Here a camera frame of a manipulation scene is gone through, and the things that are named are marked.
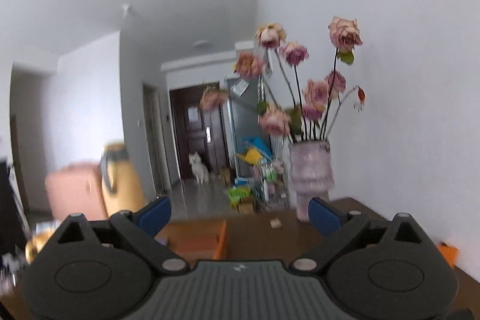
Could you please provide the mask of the white dog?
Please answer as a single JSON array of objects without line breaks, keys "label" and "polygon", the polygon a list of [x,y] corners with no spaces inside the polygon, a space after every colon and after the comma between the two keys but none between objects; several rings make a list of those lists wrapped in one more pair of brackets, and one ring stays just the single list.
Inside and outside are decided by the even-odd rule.
[{"label": "white dog", "polygon": [[197,152],[189,155],[191,171],[198,184],[208,183],[210,173]]}]

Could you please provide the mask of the dark wooden door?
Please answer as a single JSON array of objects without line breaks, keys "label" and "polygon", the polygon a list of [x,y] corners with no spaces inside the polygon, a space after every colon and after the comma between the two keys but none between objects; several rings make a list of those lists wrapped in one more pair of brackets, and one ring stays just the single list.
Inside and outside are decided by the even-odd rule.
[{"label": "dark wooden door", "polygon": [[200,108],[205,89],[204,85],[195,85],[169,92],[176,154],[183,180],[194,178],[189,161],[191,154],[199,154],[202,163],[216,175],[230,164],[222,108]]}]

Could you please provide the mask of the dried pink roses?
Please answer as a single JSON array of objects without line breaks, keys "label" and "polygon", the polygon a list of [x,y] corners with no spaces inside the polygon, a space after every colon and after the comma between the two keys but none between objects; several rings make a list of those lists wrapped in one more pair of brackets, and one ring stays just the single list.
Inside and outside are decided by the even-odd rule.
[{"label": "dried pink roses", "polygon": [[[364,109],[366,93],[359,85],[347,86],[346,77],[338,64],[352,65],[355,49],[363,45],[358,22],[354,19],[333,17],[328,25],[330,43],[334,47],[334,61],[329,73],[320,79],[300,82],[299,67],[309,60],[308,48],[289,40],[287,30],[280,23],[266,23],[256,30],[255,39],[262,54],[253,51],[239,53],[233,73],[241,82],[262,80],[267,96],[256,104],[245,104],[247,110],[257,115],[261,130],[274,138],[301,142],[329,141],[343,104],[356,95],[354,107]],[[286,84],[291,105],[283,106],[275,97],[267,81],[271,60],[275,59],[281,78]]]}]

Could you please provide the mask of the purple textured vase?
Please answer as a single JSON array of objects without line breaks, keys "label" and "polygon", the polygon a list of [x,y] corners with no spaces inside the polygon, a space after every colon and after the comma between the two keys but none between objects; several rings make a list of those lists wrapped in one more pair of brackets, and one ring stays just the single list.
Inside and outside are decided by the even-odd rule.
[{"label": "purple textured vase", "polygon": [[296,217],[308,222],[308,204],[314,197],[329,202],[335,180],[329,141],[303,141],[289,146],[289,190],[295,193]]}]

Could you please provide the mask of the yellow watering can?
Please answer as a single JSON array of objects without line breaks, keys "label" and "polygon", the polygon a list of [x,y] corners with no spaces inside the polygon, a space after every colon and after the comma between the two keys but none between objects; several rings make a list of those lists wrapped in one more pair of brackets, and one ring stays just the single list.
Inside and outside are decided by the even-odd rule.
[{"label": "yellow watering can", "polygon": [[260,161],[264,159],[264,155],[256,147],[248,148],[244,154],[236,153],[236,157],[247,163],[249,166],[258,166]]}]

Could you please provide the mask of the small crumpled paper scrap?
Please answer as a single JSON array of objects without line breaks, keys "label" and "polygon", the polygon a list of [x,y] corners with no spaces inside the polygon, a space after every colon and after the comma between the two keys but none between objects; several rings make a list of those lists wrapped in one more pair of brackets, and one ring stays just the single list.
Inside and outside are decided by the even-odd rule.
[{"label": "small crumpled paper scrap", "polygon": [[270,227],[272,227],[272,229],[282,229],[283,228],[283,224],[282,224],[282,222],[279,218],[271,219],[269,221],[269,223],[270,223]]}]

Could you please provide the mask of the yellow ceramic mug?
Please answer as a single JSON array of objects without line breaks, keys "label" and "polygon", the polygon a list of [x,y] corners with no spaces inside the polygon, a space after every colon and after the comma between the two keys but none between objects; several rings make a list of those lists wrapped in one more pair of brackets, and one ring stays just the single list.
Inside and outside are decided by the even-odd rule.
[{"label": "yellow ceramic mug", "polygon": [[48,240],[54,235],[55,231],[60,226],[61,221],[52,220],[37,223],[32,231],[30,240],[26,243],[24,256],[26,262],[31,264],[35,257],[46,245]]}]

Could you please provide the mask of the grey refrigerator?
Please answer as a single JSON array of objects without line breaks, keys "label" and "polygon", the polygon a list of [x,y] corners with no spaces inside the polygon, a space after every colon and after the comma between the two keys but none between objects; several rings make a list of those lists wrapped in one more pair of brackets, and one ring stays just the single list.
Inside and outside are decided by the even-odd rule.
[{"label": "grey refrigerator", "polygon": [[233,77],[227,78],[224,82],[230,96],[233,97],[227,103],[227,110],[234,164],[237,176],[246,179],[253,176],[251,167],[238,156],[247,151],[245,139],[258,137],[269,149],[272,149],[270,137],[262,132],[255,112],[258,101],[258,80],[241,81],[240,77]]}]

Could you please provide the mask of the pink mini suitcase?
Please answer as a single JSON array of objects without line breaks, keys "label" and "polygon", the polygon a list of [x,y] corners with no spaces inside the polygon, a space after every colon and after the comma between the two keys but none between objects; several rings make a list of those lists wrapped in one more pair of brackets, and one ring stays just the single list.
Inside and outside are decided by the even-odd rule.
[{"label": "pink mini suitcase", "polygon": [[63,221],[74,213],[82,213],[88,220],[107,219],[98,163],[72,163],[51,171],[45,186],[54,219]]}]

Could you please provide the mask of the orange black small box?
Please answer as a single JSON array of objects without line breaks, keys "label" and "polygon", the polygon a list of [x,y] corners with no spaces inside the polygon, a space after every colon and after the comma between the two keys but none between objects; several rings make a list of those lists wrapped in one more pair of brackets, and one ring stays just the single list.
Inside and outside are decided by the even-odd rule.
[{"label": "orange black small box", "polygon": [[450,268],[454,269],[456,266],[457,257],[459,255],[459,249],[446,243],[438,244],[437,249],[439,250],[439,252],[441,252],[442,256],[444,257]]}]

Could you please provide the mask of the yellow thermos jug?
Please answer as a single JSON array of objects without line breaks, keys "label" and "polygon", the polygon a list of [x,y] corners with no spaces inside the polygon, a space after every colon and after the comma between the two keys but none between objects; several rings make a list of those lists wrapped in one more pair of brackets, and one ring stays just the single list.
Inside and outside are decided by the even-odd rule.
[{"label": "yellow thermos jug", "polygon": [[136,212],[146,205],[142,184],[126,145],[106,145],[100,160],[102,192],[108,216],[120,210]]}]

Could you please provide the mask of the red cardboard box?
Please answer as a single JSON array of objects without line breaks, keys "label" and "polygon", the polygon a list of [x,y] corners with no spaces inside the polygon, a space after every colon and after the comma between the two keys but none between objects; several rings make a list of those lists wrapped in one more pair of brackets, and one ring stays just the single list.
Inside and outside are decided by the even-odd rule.
[{"label": "red cardboard box", "polygon": [[155,237],[190,265],[198,260],[224,260],[228,253],[224,218],[192,219],[168,223]]}]

